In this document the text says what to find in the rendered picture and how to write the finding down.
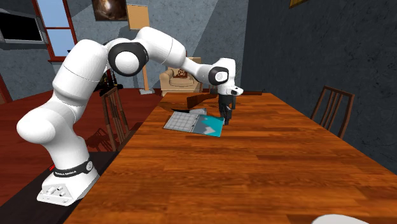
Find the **dark wooden slat chair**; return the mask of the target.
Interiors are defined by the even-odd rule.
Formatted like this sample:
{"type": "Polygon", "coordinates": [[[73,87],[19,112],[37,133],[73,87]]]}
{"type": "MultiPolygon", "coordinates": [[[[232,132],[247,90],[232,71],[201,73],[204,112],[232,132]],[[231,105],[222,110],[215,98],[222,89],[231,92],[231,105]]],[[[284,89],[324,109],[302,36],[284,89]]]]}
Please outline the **dark wooden slat chair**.
{"type": "Polygon", "coordinates": [[[132,129],[129,128],[118,93],[114,86],[101,96],[104,122],[113,151],[120,151],[129,141],[132,129]]]}
{"type": "Polygon", "coordinates": [[[353,102],[354,102],[354,97],[355,95],[343,90],[339,90],[333,87],[329,87],[329,86],[324,86],[319,98],[316,102],[316,105],[312,111],[312,114],[310,116],[311,120],[314,120],[317,112],[319,110],[319,107],[324,99],[325,93],[326,91],[329,91],[329,98],[326,104],[326,109],[321,117],[321,120],[319,122],[320,126],[322,126],[323,128],[325,128],[326,130],[330,130],[331,126],[333,124],[333,121],[337,115],[338,109],[340,107],[340,104],[342,102],[343,97],[347,97],[347,106],[345,108],[345,113],[344,113],[344,119],[342,120],[342,124],[339,128],[338,134],[337,136],[339,138],[343,138],[345,131],[347,129],[350,117],[351,117],[351,111],[352,111],[352,106],[353,106],[353,102]]]}

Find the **white round object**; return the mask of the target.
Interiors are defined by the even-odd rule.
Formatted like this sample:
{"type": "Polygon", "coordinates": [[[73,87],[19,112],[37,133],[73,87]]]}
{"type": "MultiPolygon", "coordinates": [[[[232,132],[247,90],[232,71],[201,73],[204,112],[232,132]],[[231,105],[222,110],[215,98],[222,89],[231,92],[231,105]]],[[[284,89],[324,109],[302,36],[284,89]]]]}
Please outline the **white round object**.
{"type": "Polygon", "coordinates": [[[369,224],[357,218],[341,214],[325,214],[314,219],[311,224],[369,224]]]}

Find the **dark brown wall picture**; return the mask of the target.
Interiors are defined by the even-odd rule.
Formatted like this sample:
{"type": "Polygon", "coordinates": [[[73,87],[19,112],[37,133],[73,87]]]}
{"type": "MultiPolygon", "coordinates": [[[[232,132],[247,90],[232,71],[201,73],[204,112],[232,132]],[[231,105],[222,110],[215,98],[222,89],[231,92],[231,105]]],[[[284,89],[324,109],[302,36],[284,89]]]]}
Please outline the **dark brown wall picture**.
{"type": "Polygon", "coordinates": [[[96,21],[127,20],[126,0],[92,0],[96,21]]]}

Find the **black wall screen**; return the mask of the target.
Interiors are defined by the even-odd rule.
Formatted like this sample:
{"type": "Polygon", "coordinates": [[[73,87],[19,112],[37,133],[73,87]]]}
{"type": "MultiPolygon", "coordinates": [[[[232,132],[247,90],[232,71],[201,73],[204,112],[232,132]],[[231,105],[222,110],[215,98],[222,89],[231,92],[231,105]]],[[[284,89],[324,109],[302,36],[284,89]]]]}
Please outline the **black wall screen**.
{"type": "Polygon", "coordinates": [[[41,19],[27,13],[0,8],[0,49],[43,48],[48,44],[41,19]]]}

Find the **open grey and teal book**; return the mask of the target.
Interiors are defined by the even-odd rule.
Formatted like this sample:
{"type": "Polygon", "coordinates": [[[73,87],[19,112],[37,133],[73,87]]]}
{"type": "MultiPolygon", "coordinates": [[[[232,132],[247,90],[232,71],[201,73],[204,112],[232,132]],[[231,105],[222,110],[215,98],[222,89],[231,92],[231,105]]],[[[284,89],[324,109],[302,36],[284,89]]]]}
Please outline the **open grey and teal book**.
{"type": "Polygon", "coordinates": [[[164,129],[220,137],[224,118],[175,111],[164,129]]]}

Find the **red framed window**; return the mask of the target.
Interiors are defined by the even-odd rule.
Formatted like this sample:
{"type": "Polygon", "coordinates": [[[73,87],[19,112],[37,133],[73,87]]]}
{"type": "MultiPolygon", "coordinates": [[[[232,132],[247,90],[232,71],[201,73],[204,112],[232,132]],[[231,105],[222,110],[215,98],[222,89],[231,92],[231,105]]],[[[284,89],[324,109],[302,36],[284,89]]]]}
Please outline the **red framed window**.
{"type": "Polygon", "coordinates": [[[78,42],[67,0],[32,0],[47,38],[49,62],[62,62],[78,42]]]}

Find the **dark robot stand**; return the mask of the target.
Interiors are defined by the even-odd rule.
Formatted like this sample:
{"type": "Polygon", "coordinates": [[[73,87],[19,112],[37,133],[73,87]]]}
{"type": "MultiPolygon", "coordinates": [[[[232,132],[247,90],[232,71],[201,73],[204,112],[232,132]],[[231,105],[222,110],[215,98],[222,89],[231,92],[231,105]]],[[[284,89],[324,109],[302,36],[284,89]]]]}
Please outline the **dark robot stand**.
{"type": "Polygon", "coordinates": [[[8,164],[0,171],[0,197],[9,199],[0,206],[0,224],[63,224],[80,203],[58,206],[37,201],[42,182],[52,162],[37,167],[25,162],[8,164]]]}

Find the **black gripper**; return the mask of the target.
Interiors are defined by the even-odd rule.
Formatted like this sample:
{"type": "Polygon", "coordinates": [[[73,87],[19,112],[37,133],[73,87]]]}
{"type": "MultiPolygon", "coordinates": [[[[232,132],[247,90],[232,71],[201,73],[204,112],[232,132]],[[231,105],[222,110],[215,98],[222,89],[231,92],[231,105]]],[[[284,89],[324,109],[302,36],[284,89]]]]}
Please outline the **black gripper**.
{"type": "Polygon", "coordinates": [[[224,118],[225,125],[229,124],[232,117],[232,110],[235,109],[236,96],[235,95],[222,95],[219,94],[218,104],[219,113],[224,118]]]}

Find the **brown wooden table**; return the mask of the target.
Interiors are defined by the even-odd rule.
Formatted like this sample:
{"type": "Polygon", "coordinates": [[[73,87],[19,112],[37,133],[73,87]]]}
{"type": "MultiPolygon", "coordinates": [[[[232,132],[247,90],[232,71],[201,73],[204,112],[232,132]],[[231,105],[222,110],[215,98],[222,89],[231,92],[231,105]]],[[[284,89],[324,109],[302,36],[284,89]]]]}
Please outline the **brown wooden table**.
{"type": "Polygon", "coordinates": [[[220,137],[164,129],[167,94],[64,224],[397,224],[397,175],[272,94],[242,95],[220,137]]]}

